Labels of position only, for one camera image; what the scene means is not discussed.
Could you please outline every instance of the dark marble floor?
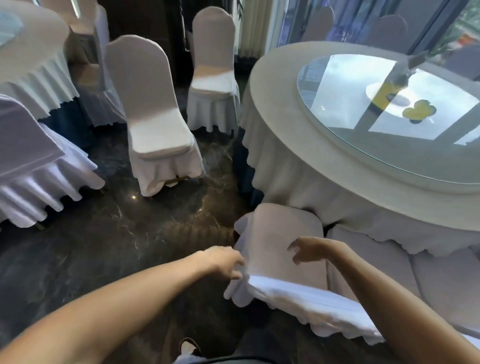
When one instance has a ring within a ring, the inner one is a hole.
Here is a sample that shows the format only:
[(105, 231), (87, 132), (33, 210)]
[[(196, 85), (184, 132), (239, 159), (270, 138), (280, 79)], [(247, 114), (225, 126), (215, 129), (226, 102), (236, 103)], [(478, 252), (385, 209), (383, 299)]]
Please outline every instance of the dark marble floor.
[[(178, 91), (185, 106), (186, 90)], [(0, 345), (27, 326), (83, 294), (139, 270), (211, 245), (233, 245), (233, 223), (250, 211), (237, 194), (232, 140), (218, 131), (196, 131), (206, 176), (140, 195), (128, 160), (123, 125), (95, 129), (88, 150), (107, 190), (81, 190), (83, 199), (63, 199), (48, 211), (45, 229), (8, 222), (0, 232)], [(205, 278), (182, 293), (107, 363), (171, 363), (178, 341), (195, 338), (207, 357), (231, 354), (248, 328), (266, 328), (294, 363), (397, 363), (386, 345), (363, 339), (315, 336), (308, 326), (264, 303), (237, 308), (223, 299), (227, 283)]]

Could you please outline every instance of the forearm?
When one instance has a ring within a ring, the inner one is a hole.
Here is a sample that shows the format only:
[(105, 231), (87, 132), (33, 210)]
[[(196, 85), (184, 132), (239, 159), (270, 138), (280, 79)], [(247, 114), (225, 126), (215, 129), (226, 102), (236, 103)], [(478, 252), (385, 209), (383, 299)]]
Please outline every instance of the forearm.
[(422, 300), (356, 255), (333, 244), (327, 258), (343, 275), (388, 344), (407, 363), (480, 363), (480, 351)]
[(101, 362), (209, 273), (199, 259), (202, 253), (141, 271), (65, 305), (15, 339), (0, 353), (0, 363)]

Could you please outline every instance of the sneaker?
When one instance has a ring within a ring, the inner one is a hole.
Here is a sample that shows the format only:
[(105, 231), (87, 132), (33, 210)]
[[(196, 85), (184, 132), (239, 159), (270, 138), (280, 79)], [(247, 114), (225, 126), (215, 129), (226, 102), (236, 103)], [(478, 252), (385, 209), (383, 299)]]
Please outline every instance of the sneaker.
[(182, 341), (180, 341), (179, 355), (202, 356), (202, 353), (200, 352), (200, 348), (195, 340), (191, 338), (184, 338)]

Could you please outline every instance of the right hand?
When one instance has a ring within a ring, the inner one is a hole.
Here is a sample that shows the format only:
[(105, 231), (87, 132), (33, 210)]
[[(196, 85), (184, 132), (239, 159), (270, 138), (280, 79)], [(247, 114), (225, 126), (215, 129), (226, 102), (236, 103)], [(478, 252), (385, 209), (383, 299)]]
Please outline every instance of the right hand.
[(314, 236), (300, 236), (290, 244), (287, 250), (295, 252), (293, 262), (298, 265), (300, 263), (328, 259), (332, 252), (332, 247), (340, 245), (345, 245), (345, 243)]
[(234, 250), (231, 246), (212, 246), (202, 253), (211, 273), (226, 279), (242, 279), (241, 272), (235, 270), (235, 265), (245, 264), (245, 259), (239, 251)]

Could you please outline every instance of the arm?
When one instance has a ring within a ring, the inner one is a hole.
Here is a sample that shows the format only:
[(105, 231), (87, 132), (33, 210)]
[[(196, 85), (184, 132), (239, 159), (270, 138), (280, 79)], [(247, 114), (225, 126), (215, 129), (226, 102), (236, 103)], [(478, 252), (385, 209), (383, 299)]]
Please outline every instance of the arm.
[(214, 246), (120, 279), (35, 323), (0, 352), (0, 363), (100, 363), (198, 279), (241, 278), (237, 263), (239, 252)]
[(300, 237), (295, 264), (328, 259), (342, 274), (395, 353), (406, 363), (480, 363), (480, 351), (422, 300), (360, 258), (348, 245)]

